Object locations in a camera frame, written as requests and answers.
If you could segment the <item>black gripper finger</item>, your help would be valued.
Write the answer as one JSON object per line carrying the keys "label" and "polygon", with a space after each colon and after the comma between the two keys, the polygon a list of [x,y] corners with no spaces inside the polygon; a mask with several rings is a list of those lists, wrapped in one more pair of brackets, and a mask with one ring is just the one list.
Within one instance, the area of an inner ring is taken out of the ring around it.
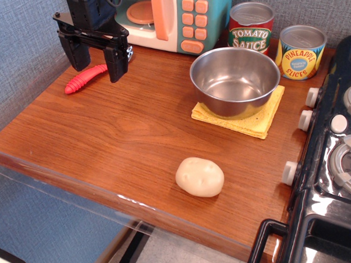
{"label": "black gripper finger", "polygon": [[84,70],[91,61],[88,46],[76,35],[66,35],[59,31],[58,37],[71,66],[78,72]]}
{"label": "black gripper finger", "polygon": [[105,63],[108,68],[109,79],[112,83],[120,80],[127,73],[129,63],[129,45],[119,47],[105,47],[103,50]]}

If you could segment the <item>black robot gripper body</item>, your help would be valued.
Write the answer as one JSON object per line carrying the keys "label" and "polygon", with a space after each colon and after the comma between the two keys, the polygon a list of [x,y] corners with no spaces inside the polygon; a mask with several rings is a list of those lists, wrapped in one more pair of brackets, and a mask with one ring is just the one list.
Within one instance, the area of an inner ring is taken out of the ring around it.
{"label": "black robot gripper body", "polygon": [[116,21],[123,0],[66,0],[68,12],[56,12],[59,32],[79,43],[98,49],[128,49],[129,35]]}

